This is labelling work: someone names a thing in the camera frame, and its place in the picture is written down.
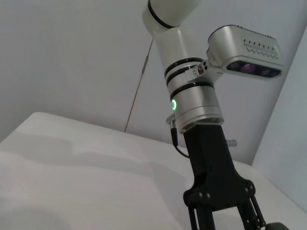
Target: black joint ring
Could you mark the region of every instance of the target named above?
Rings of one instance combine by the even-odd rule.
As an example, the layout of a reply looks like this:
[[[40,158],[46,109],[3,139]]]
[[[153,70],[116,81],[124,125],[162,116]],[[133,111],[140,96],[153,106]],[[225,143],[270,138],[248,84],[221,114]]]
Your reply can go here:
[[[184,90],[187,90],[189,88],[193,88],[193,87],[196,87],[196,86],[209,86],[209,87],[212,87],[214,88],[213,84],[209,83],[209,82],[202,82],[202,81],[196,81],[196,82],[191,82],[191,83],[188,83],[186,85],[183,85],[183,86],[180,86],[179,88],[175,89],[172,93],[171,93],[171,100],[180,92],[184,91]]]
[[[148,0],[148,9],[149,9],[149,12],[150,14],[153,16],[153,18],[160,24],[162,25],[163,27],[167,28],[167,29],[171,29],[171,28],[174,28],[174,27],[178,27],[178,26],[172,26],[172,25],[169,25],[169,24],[166,24],[165,22],[163,22],[154,12],[153,8],[152,8],[152,5],[150,4],[150,0]]]
[[[169,82],[176,76],[178,76],[179,74],[181,73],[184,73],[185,71],[195,67],[196,65],[193,65],[193,66],[187,66],[187,67],[184,67],[184,68],[181,68],[181,69],[178,69],[176,70],[175,72],[173,72],[172,74],[170,74],[168,76],[168,78],[166,79],[166,86],[168,86]]]
[[[188,63],[188,62],[202,62],[202,61],[203,61],[203,59],[198,58],[198,57],[189,57],[189,58],[185,58],[185,59],[181,59],[179,61],[176,61],[173,64],[171,64],[169,67],[167,67],[167,69],[164,72],[164,77],[166,77],[168,72],[170,70],[172,70],[173,68],[175,68],[176,66],[179,66],[181,64]]]

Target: robotic arm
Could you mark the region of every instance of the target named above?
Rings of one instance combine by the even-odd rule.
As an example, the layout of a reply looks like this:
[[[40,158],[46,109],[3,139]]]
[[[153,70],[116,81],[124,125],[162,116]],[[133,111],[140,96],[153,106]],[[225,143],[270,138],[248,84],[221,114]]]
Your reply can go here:
[[[254,184],[236,172],[214,90],[215,81],[224,73],[259,79],[282,75],[280,48],[270,36],[227,25],[210,35],[208,59],[203,59],[197,36],[179,27],[199,2],[148,0],[143,13],[159,49],[176,124],[184,135],[194,173],[194,185],[183,195],[191,228],[215,230],[212,212],[237,207],[245,230],[287,229],[280,223],[265,223]]]

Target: black rubber part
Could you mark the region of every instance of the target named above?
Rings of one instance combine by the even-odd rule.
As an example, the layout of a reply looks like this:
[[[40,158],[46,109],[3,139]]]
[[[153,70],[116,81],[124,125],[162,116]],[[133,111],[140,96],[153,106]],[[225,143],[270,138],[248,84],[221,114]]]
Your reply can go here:
[[[170,70],[172,70],[173,68],[175,68],[176,66],[179,66],[181,64],[184,64],[184,63],[188,63],[188,62],[202,62],[203,59],[201,58],[198,58],[198,57],[189,57],[189,58],[185,58],[185,59],[181,59],[179,61],[176,61],[174,62],[173,64],[171,64],[169,67],[166,68],[165,72],[164,72],[164,77],[166,78],[168,72]]]
[[[171,96],[170,96],[171,100],[172,100],[178,93],[180,93],[180,92],[182,92],[182,91],[184,91],[184,90],[187,90],[187,89],[189,89],[189,88],[196,87],[196,86],[209,86],[209,87],[214,88],[213,84],[208,83],[208,82],[198,82],[198,81],[197,81],[197,82],[188,83],[188,84],[186,84],[186,85],[180,86],[179,88],[175,89],[175,90],[172,92]]]
[[[177,129],[171,128],[172,141],[174,146],[178,146]]]
[[[177,150],[177,152],[179,152],[182,156],[186,157],[186,158],[190,158],[187,154],[184,154],[179,148],[178,146],[175,146],[175,149]]]
[[[289,230],[289,229],[282,223],[271,223],[267,224],[265,230]]]
[[[168,86],[169,82],[175,77],[178,76],[181,73],[184,73],[185,71],[195,67],[196,65],[193,66],[187,66],[181,69],[176,70],[175,72],[173,72],[171,75],[168,76],[168,78],[166,79],[166,86]]]
[[[167,29],[171,29],[171,28],[174,28],[174,27],[178,27],[180,25],[177,25],[177,26],[172,26],[172,25],[169,25],[169,24],[166,24],[165,22],[163,22],[154,12],[153,8],[152,8],[152,5],[150,4],[150,0],[148,0],[148,9],[149,9],[149,12],[150,14],[153,16],[153,18],[160,24],[162,25],[163,27],[167,28]]]

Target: camera lens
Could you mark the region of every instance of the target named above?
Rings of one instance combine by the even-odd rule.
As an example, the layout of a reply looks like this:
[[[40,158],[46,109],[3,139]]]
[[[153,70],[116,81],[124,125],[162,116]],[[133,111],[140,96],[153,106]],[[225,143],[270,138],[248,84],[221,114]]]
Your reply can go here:
[[[240,63],[238,61],[235,61],[235,62],[229,64],[227,69],[235,70],[235,69],[239,68],[239,66],[240,66]]]
[[[252,73],[256,70],[256,65],[247,63],[242,68],[240,69],[241,72],[243,73]]]
[[[263,70],[261,72],[261,76],[267,77],[271,73],[270,69]]]
[[[280,70],[276,70],[276,71],[273,71],[271,74],[270,74],[270,77],[275,77],[277,76],[278,74],[280,74]]]

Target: white table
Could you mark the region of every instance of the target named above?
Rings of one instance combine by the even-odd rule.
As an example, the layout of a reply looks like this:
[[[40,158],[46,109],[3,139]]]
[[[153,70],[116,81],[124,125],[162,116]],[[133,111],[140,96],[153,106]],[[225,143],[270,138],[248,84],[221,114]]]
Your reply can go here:
[[[267,222],[305,230],[307,215],[252,167]],[[0,144],[1,230],[189,230],[182,195],[189,160],[173,146],[35,113]],[[217,230],[242,230],[237,209],[214,214]]]

